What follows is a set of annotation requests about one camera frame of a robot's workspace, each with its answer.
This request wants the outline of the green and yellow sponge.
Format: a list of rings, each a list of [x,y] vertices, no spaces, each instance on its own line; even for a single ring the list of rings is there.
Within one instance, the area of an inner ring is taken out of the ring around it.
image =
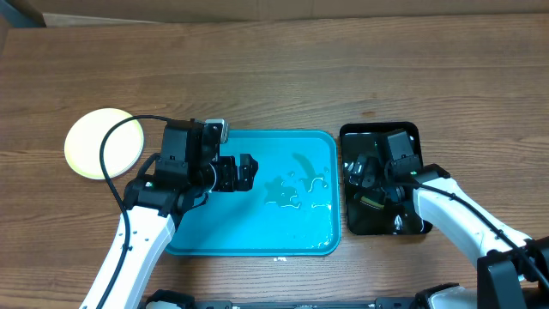
[[[373,209],[384,209],[385,207],[385,195],[382,192],[368,192],[364,194],[359,201]]]

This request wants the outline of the yellow-green round plate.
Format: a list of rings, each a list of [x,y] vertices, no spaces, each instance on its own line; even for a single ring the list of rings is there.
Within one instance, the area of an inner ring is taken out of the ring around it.
[[[130,117],[123,110],[103,108],[78,119],[64,142],[64,156],[71,169],[88,179],[104,179],[100,167],[100,144],[112,126]],[[115,178],[133,167],[140,158],[143,147],[144,133],[137,120],[115,129],[104,150],[109,177]]]

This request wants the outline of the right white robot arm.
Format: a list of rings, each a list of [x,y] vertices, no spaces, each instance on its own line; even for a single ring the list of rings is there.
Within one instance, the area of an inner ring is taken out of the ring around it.
[[[476,289],[458,283],[424,289],[412,308],[548,306],[548,240],[509,227],[446,170],[425,165],[408,130],[345,133],[341,154],[352,233],[422,234],[435,227],[476,270]]]

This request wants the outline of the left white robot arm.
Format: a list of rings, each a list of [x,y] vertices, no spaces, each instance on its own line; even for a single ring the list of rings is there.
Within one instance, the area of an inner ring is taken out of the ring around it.
[[[253,187],[258,163],[250,154],[220,155],[220,145],[228,140],[225,120],[165,121],[160,152],[149,156],[124,193],[103,173],[121,216],[84,308],[137,308],[183,216],[206,204],[213,191]]]

